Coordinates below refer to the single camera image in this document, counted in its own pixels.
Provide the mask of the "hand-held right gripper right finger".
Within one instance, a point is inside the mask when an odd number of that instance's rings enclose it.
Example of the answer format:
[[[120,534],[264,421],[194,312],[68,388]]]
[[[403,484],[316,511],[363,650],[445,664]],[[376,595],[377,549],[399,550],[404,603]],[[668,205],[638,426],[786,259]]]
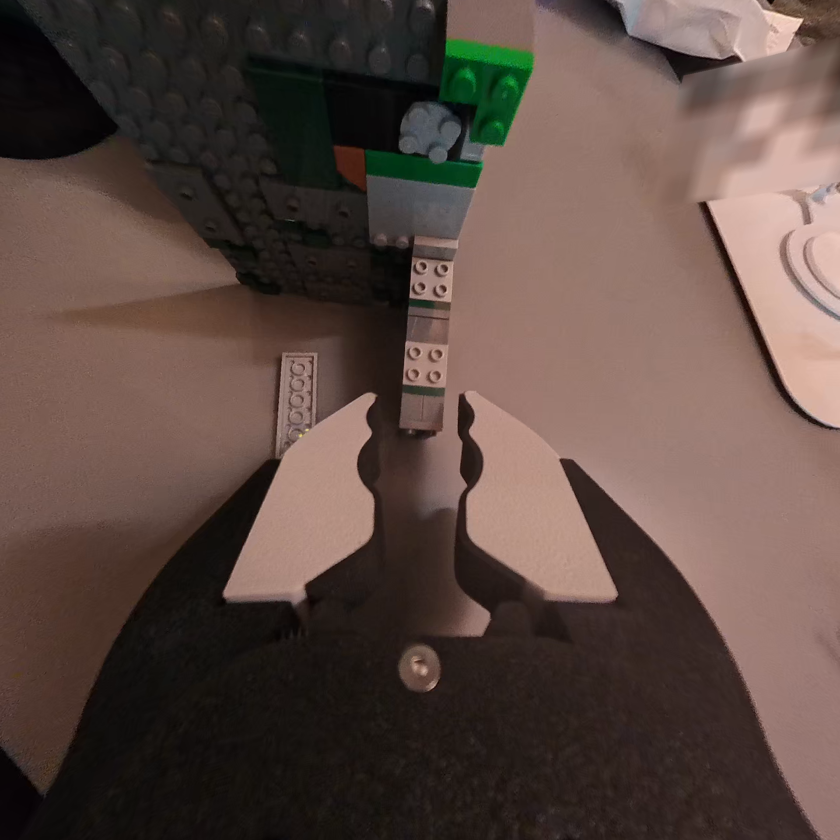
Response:
[[[560,456],[476,391],[458,399],[460,475],[455,570],[479,604],[612,603],[606,568]]]

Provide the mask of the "white book stand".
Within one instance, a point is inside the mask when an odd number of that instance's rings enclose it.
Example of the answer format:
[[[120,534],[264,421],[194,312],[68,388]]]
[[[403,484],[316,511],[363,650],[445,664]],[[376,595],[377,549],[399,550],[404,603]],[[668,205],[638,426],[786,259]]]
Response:
[[[782,394],[839,428],[838,184],[706,204]]]

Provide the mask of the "grey brick plate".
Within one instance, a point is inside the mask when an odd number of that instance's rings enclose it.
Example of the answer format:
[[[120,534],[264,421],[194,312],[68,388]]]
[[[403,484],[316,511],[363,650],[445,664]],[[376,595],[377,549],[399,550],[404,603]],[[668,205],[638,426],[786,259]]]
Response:
[[[285,352],[280,358],[275,435],[275,457],[282,459],[290,446],[317,422],[318,368],[316,352]]]

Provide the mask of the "grey brick pillar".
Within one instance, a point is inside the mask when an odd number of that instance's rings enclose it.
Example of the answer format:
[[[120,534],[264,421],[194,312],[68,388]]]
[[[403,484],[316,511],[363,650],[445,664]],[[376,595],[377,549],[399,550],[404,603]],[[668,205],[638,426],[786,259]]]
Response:
[[[456,238],[416,236],[408,284],[399,428],[432,437],[444,425]]]

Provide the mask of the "grey brick baseplate build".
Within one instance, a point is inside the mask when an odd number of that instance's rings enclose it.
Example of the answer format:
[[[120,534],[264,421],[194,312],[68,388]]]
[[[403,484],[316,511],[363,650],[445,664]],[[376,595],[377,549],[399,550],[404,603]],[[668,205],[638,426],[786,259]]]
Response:
[[[534,63],[534,2],[20,2],[259,291],[448,309],[487,147]]]

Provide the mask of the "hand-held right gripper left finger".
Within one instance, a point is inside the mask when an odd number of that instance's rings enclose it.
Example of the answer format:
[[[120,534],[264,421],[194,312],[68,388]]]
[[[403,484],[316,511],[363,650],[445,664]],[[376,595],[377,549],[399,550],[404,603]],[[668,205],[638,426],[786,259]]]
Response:
[[[363,603],[382,577],[376,428],[367,392],[290,446],[224,588],[226,602]]]

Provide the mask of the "printed clear plastic bag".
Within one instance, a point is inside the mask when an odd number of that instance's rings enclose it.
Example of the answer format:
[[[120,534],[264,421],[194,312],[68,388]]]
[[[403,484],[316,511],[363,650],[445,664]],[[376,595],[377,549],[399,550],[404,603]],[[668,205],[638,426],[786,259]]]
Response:
[[[754,60],[785,52],[802,17],[758,1],[610,1],[626,32],[678,53]]]

